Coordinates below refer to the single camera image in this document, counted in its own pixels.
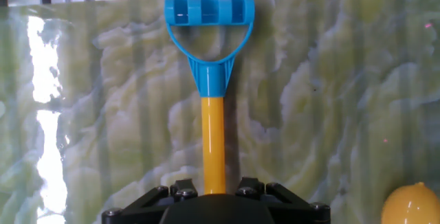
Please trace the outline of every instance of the screw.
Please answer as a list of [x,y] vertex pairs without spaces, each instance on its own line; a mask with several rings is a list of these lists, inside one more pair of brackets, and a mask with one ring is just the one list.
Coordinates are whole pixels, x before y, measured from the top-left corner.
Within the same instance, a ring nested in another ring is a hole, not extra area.
[[107,216],[115,216],[116,214],[120,214],[122,212],[122,208],[111,208],[105,211]]
[[159,191],[164,191],[164,190],[168,190],[168,187],[166,187],[166,186],[158,186],[158,187],[156,187],[156,189],[159,190]]
[[329,209],[330,208],[327,204],[319,203],[319,202],[310,203],[310,206],[312,208],[314,208],[315,210],[323,210],[323,209]]
[[279,185],[280,185],[279,183],[268,183],[266,185],[266,187],[274,188],[274,187],[279,186]]
[[183,189],[176,192],[176,194],[178,194],[179,196],[182,195],[183,197],[192,196],[194,193],[195,191],[193,189]]
[[256,190],[251,187],[242,187],[237,190],[237,193],[245,196],[250,194],[256,194]]

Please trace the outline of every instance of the black clamp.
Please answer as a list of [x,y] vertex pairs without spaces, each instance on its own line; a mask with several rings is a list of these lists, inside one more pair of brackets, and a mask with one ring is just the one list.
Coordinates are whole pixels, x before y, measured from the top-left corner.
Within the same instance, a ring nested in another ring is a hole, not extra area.
[[102,213],[102,224],[330,224],[330,207],[308,203],[279,183],[242,178],[235,195],[198,197],[191,179],[159,186],[124,209]]

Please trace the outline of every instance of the yellow ball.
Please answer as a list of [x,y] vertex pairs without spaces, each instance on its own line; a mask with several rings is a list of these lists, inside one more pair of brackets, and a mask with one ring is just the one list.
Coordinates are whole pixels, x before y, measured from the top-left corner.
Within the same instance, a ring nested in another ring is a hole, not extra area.
[[385,202],[382,224],[440,224],[440,202],[423,183],[400,187]]

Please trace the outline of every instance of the blue plastic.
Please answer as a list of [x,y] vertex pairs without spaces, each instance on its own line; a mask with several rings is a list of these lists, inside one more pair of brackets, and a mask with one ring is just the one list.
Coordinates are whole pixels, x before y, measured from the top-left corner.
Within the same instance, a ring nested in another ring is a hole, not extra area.
[[[224,97],[235,55],[246,44],[254,27],[254,0],[165,0],[164,14],[171,39],[188,57],[200,97]],[[229,56],[206,62],[180,45],[171,30],[173,25],[249,25],[249,29],[243,42]]]

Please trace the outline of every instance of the yellow shaft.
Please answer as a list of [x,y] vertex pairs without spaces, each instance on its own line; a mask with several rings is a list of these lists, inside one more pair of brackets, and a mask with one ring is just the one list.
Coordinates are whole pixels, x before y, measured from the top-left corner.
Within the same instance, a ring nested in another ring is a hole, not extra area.
[[201,99],[205,194],[226,193],[223,98]]

